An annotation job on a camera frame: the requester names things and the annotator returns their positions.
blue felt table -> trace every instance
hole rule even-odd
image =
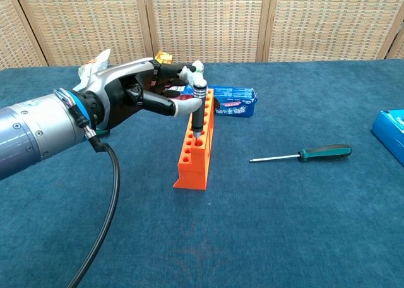
[[[216,116],[206,191],[172,187],[188,117],[142,111],[113,130],[121,194],[81,287],[403,287],[404,167],[370,128],[404,107],[404,61],[205,68],[211,84],[254,87],[255,115]],[[72,88],[77,69],[0,71],[0,105]],[[249,163],[329,143],[352,155]],[[0,181],[0,286],[66,287],[111,185],[88,143]]]

blue ring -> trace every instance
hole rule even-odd
[[[85,109],[83,103],[77,98],[77,96],[75,96],[73,93],[71,93],[70,91],[68,91],[69,94],[72,96],[73,100],[76,102],[76,105],[78,106],[79,110],[81,111],[81,113],[90,121],[90,116],[88,115],[87,110]]]

woven screen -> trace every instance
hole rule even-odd
[[[404,41],[401,42],[401,45],[393,57],[397,59],[404,59]]]
[[[27,0],[56,65],[83,64],[111,48],[110,63],[145,57],[136,0]]]
[[[388,58],[404,59],[404,22],[389,51]]]
[[[152,0],[158,49],[174,61],[255,61],[262,0]]]
[[[0,69],[41,66],[11,0],[0,0]]]
[[[268,60],[375,59],[403,1],[277,0]]]

orange block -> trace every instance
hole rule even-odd
[[[213,128],[215,126],[214,115],[213,89],[208,89],[202,135],[196,142],[191,129],[192,115],[190,115],[178,161],[179,179],[174,184],[174,188],[206,190]]]

toothpaste box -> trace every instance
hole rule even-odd
[[[404,165],[404,109],[381,111],[371,131]]]
[[[253,88],[237,88],[224,86],[208,86],[214,89],[215,114],[221,116],[251,117],[254,115],[254,107],[257,95]],[[181,91],[182,98],[192,97],[193,89],[187,85]]]

